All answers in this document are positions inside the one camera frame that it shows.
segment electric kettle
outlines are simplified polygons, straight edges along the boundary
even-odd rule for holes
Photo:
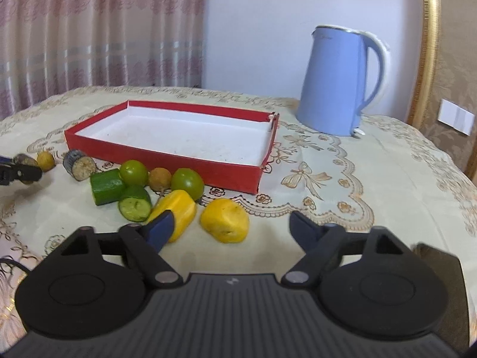
[[[313,32],[313,48],[296,113],[298,121],[337,136],[363,134],[361,111],[386,90],[389,47],[376,35],[349,28],[320,25]],[[364,99],[368,48],[379,61],[379,77],[368,99]]]

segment pink curtain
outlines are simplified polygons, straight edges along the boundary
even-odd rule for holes
[[[204,0],[0,0],[0,119],[89,85],[200,86]]]

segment brown wallpaper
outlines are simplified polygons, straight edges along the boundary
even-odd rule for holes
[[[477,0],[441,0],[441,38],[428,116],[422,133],[465,170],[477,135],[437,121],[442,98],[477,113]]]

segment green tomato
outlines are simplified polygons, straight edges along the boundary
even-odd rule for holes
[[[204,181],[200,175],[190,168],[179,168],[171,179],[171,190],[184,190],[194,200],[204,194]]]
[[[119,167],[119,175],[123,182],[128,186],[141,186],[147,184],[149,173],[142,162],[137,160],[128,160]]]

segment floral tablecloth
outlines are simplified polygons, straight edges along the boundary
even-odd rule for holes
[[[456,254],[469,297],[471,337],[476,335],[477,189],[416,129],[384,116],[365,116],[361,138],[337,138],[303,127],[297,101],[192,88],[88,87],[53,96],[0,123],[0,154],[48,150],[61,163],[64,130],[128,99],[194,102],[280,113],[280,125],[259,193],[206,187],[195,221],[161,255],[183,276],[190,271],[273,272],[280,278],[303,252],[288,231],[288,213],[298,209],[319,223],[349,231],[386,226],[408,246],[418,242]],[[102,171],[113,163],[97,161]],[[204,232],[198,217],[214,198],[229,197],[250,214],[241,244],[221,244]],[[14,182],[0,193],[0,256],[34,267],[79,226],[111,232],[125,224],[115,204],[95,206],[89,182],[73,180],[61,165],[40,182]],[[23,328],[14,308],[22,274],[0,265],[0,351]]]

